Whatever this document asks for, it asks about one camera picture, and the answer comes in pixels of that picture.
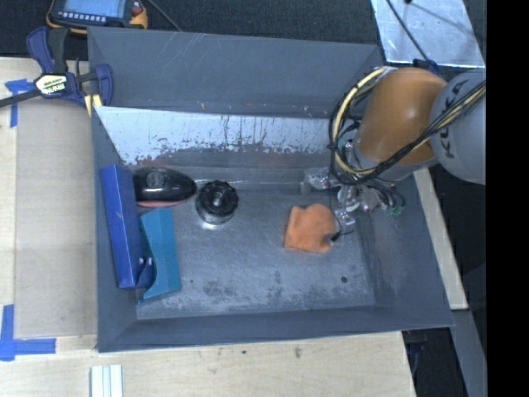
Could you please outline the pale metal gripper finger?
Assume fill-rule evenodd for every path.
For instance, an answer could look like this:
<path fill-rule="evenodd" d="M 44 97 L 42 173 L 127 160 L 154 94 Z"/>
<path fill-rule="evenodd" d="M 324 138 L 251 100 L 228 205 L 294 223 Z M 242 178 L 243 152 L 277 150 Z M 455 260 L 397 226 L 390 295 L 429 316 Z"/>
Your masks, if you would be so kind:
<path fill-rule="evenodd" d="M 355 230 L 354 212 L 348 208 L 337 208 L 333 210 L 336 231 L 331 236 L 332 241 L 337 241 L 340 237 L 351 234 Z"/>
<path fill-rule="evenodd" d="M 313 167 L 303 171 L 300 191 L 302 194 L 310 194 L 313 190 L 324 191 L 338 186 L 338 179 L 327 167 Z"/>

